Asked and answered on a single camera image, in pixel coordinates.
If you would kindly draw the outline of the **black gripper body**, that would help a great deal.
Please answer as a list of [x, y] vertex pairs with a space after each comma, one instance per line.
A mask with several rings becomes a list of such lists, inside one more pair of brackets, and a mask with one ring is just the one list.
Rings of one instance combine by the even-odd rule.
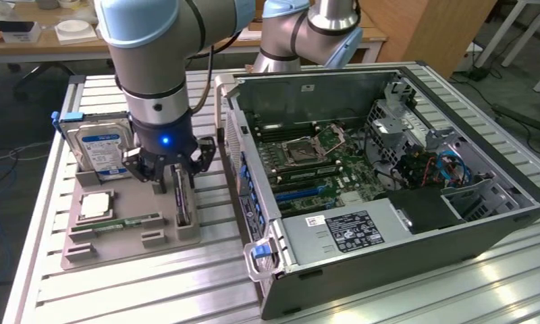
[[176, 159], [188, 157], [198, 147], [192, 133], [190, 114], [184, 114], [168, 124], [153, 125], [132, 119], [141, 147], [154, 155]]

